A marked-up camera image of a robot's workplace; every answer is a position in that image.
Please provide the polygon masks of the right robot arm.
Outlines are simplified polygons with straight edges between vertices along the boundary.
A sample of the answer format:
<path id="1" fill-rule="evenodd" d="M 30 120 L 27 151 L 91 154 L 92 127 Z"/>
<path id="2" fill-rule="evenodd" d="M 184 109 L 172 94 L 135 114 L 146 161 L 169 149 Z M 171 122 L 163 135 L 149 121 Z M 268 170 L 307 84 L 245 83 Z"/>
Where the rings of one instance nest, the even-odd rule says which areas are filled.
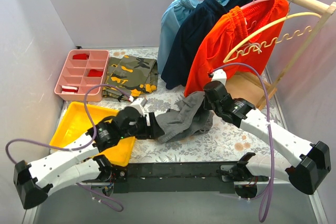
<path id="1" fill-rule="evenodd" d="M 290 182 L 297 190 L 312 195 L 331 171 L 330 149 L 322 141 L 311 143 L 274 122 L 245 99 L 233 99 L 218 80 L 204 86 L 205 107 L 237 128 L 273 147 L 284 159 L 270 160 L 255 153 L 245 154 L 232 168 L 222 172 L 236 181 L 267 176 Z"/>

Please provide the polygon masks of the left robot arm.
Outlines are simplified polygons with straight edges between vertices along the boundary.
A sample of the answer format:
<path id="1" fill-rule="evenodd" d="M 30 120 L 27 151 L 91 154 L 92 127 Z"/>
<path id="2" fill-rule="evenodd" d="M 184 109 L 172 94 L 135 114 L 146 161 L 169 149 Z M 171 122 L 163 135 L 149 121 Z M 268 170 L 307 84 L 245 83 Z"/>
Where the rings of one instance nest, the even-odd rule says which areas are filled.
<path id="1" fill-rule="evenodd" d="M 118 173 L 103 151 L 116 147 L 127 137 L 156 139 L 163 135 L 153 112 L 142 113 L 128 106 L 104 118 L 66 147 L 30 163 L 18 162 L 13 182 L 23 208 L 34 208 L 51 194 L 73 184 L 114 180 Z"/>

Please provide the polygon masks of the grey shorts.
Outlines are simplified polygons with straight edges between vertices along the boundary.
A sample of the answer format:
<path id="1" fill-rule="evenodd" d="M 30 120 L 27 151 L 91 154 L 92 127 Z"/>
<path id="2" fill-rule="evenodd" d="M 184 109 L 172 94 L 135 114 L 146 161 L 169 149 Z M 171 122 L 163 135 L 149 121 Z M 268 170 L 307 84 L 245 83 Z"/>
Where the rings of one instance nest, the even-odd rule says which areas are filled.
<path id="1" fill-rule="evenodd" d="M 156 116 L 164 134 L 158 137 L 161 144 L 183 140 L 192 135 L 209 132 L 213 125 L 213 113 L 204 109 L 205 92 L 196 91 L 179 100 L 178 110 L 168 109 Z"/>

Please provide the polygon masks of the cream yellow hanger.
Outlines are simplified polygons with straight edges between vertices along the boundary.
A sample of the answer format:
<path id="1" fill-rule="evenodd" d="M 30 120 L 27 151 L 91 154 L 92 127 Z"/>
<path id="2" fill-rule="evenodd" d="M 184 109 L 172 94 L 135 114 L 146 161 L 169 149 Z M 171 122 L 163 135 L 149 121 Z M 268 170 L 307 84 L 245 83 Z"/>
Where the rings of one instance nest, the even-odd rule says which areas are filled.
<path id="1" fill-rule="evenodd" d="M 262 28 L 258 29 L 257 31 L 250 34 L 247 38 L 243 39 L 240 43 L 238 43 L 231 51 L 226 55 L 223 60 L 223 63 L 232 63 L 239 57 L 243 57 L 248 55 L 251 51 L 251 45 L 249 46 L 248 43 L 257 44 L 253 46 L 253 51 L 259 51 L 264 48 L 273 46 L 277 43 L 278 36 L 280 35 L 283 23 L 289 19 L 302 17 L 302 16 L 314 16 L 317 18 L 321 18 L 321 15 L 313 12 L 299 12 L 291 15 L 286 15 L 280 19 L 277 19 Z"/>

